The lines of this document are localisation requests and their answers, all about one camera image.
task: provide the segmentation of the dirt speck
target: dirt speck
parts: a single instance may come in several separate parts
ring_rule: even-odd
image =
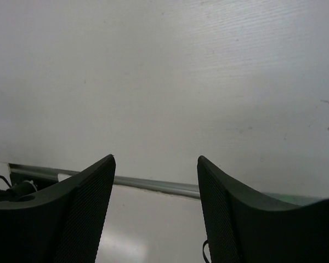
[[[329,104],[329,101],[328,100],[320,100],[321,102],[324,102],[326,104]]]

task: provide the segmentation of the black wire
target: black wire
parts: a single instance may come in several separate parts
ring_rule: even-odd
[[[5,176],[0,175],[0,179],[3,180],[8,185],[8,187],[12,187],[9,181],[5,178]]]
[[[205,261],[205,263],[209,263],[206,255],[205,255],[205,246],[208,244],[208,240],[206,240],[203,245],[202,245],[202,255],[203,255],[203,259]]]

